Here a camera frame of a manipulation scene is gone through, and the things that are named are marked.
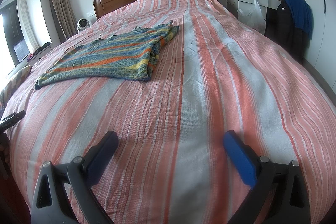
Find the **multicolour striped knit sweater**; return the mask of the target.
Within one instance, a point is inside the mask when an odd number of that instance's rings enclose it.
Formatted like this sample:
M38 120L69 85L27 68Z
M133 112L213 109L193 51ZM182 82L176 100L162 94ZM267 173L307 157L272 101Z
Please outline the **multicolour striped knit sweater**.
M136 27L131 32L77 46L37 79L35 89L87 77L149 81L162 47L178 31L179 26L169 21L152 28Z

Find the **chevron patterned cushion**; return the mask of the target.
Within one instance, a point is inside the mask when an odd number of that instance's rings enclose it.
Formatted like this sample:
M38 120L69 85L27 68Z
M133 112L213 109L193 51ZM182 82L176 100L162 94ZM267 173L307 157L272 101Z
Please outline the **chevron patterned cushion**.
M31 65L22 68L11 78L11 80L9 80L8 84L3 88L1 92L1 105L3 107L5 107L5 105L10 100L14 92L30 75L31 69L32 69Z

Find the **white window bench cabinet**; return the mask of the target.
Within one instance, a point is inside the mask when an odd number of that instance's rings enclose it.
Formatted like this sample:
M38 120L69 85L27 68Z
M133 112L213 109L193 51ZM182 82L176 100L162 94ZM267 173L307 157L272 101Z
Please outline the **white window bench cabinet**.
M12 69L12 71L8 74L8 76L12 76L15 73L17 73L20 69L26 67L26 66L33 66L35 63L37 63L42 57L44 57L47 53L49 53L52 50L51 48L51 42L45 43L43 46L41 46L35 53L32 55L26 56L22 61L19 62L19 64Z

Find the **white sheer curtain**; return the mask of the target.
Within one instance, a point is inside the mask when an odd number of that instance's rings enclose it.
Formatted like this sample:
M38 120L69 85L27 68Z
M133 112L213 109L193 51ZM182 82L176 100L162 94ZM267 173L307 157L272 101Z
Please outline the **white sheer curtain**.
M18 18L24 40L30 53L34 53L39 48L39 43L35 37L29 16L26 0L17 0Z

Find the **pink striped bed cover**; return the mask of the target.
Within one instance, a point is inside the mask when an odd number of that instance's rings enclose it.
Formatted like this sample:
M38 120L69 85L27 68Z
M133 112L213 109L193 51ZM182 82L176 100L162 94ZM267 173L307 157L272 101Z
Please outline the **pink striped bed cover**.
M173 22L148 82L73 79L35 88L76 46ZM13 179L30 206L44 161L69 162L109 130L119 146L93 191L115 223L226 223L248 193L227 159L233 130L258 155L299 162L310 219L335 202L335 106L280 46L216 0L138 0L100 18L46 54L5 114Z

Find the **white round fan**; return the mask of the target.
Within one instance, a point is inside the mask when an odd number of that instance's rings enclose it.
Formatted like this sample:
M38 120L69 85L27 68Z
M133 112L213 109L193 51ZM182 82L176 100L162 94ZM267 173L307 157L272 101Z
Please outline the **white round fan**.
M77 22L77 31L82 32L90 27L90 22L86 18L81 18Z

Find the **white plastic bag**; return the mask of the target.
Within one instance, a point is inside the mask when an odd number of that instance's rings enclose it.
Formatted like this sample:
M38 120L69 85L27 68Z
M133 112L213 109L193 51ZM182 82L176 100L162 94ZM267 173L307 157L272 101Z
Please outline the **white plastic bag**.
M261 7L258 0L253 0L253 7L248 10L238 9L238 18L240 22L244 23L250 28L264 34L266 30L266 21L262 14Z

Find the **blue garment on chair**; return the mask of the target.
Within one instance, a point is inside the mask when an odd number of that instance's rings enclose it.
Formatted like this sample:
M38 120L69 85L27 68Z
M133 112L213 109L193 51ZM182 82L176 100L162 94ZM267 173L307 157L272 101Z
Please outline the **blue garment on chair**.
M305 0L284 0L288 5L294 26L305 32L311 40L313 34L313 13Z

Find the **white desk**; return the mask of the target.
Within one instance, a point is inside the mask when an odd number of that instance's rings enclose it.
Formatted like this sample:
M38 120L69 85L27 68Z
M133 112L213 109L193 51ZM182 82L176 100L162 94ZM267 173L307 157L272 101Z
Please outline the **white desk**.
M267 12L270 9L277 10L280 0L256 0L259 3L262 15L264 20L266 20ZM226 0L227 9L233 14L238 20L240 20L240 15L238 14L238 10L242 10L243 12L248 12L254 7L255 0Z

